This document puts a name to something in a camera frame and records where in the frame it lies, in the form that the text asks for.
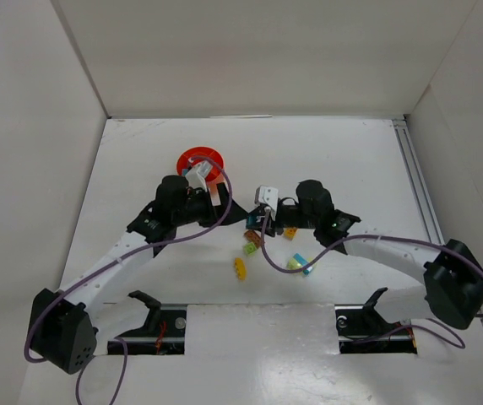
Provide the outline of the teal lego brick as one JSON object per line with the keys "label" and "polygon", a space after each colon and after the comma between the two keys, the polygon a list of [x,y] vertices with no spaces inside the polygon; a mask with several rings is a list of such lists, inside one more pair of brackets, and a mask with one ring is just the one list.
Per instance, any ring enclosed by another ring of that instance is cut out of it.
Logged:
{"label": "teal lego brick", "polygon": [[247,230],[259,230],[261,225],[259,224],[259,219],[256,214],[250,214],[247,217],[246,229]]}

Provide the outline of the orange square lego brick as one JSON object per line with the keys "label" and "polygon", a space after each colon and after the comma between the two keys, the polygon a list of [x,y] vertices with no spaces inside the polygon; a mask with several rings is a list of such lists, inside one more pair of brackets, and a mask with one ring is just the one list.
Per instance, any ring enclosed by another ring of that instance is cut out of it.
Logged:
{"label": "orange square lego brick", "polygon": [[297,228],[285,228],[284,237],[287,240],[294,240],[296,236]]}

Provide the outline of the yellow curved lego brick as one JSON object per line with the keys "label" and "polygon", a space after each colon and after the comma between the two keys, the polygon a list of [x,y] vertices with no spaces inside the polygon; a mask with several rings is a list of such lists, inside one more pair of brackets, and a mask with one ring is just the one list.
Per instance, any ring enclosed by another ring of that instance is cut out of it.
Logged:
{"label": "yellow curved lego brick", "polygon": [[234,269],[238,280],[245,281],[247,279],[247,268],[245,262],[240,257],[234,259]]}

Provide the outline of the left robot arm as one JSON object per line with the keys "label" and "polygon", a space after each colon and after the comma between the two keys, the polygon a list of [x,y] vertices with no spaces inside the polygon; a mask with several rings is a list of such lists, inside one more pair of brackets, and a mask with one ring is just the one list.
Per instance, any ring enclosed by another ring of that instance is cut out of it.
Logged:
{"label": "left robot arm", "polygon": [[181,175],[164,177],[149,202],[127,226],[122,237],[90,270],[57,291],[43,289],[32,303],[24,342],[30,363],[50,362],[69,375],[84,368],[96,350],[102,306],[177,238],[179,227],[198,224],[204,234],[247,218],[232,196],[230,181],[217,186],[220,203],[210,192],[189,185]]}

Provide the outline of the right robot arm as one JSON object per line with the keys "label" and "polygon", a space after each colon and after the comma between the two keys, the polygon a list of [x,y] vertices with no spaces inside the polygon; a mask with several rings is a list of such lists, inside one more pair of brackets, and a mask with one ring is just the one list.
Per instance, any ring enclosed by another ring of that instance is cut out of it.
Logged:
{"label": "right robot arm", "polygon": [[353,214],[334,206],[320,181],[302,181],[296,199],[285,204],[277,189],[260,186],[247,228],[274,237],[288,228],[312,230],[326,252],[359,257],[398,271],[417,284],[382,292],[375,310],[392,323],[432,317],[445,325],[467,329],[483,306],[483,269],[469,247],[458,240],[437,245],[423,240],[385,235]]}

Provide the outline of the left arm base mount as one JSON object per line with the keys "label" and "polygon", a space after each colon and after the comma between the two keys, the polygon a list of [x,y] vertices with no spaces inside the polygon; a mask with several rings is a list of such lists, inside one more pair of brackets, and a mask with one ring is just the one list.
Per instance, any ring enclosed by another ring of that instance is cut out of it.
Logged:
{"label": "left arm base mount", "polygon": [[107,302],[107,315],[112,316],[118,327],[124,321],[127,326],[111,339],[106,352],[122,355],[126,344],[130,355],[167,356],[185,353],[187,306],[162,304],[150,295],[136,290],[127,298],[114,303]]}

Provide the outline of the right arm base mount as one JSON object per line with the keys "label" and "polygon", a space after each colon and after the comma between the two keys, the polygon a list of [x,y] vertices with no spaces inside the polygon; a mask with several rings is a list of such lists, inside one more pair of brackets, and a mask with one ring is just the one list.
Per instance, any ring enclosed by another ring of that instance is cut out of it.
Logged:
{"label": "right arm base mount", "polygon": [[389,323],[376,311],[380,297],[388,288],[376,290],[362,304],[339,304],[334,308],[341,354],[417,354],[411,328],[384,337],[401,326]]}

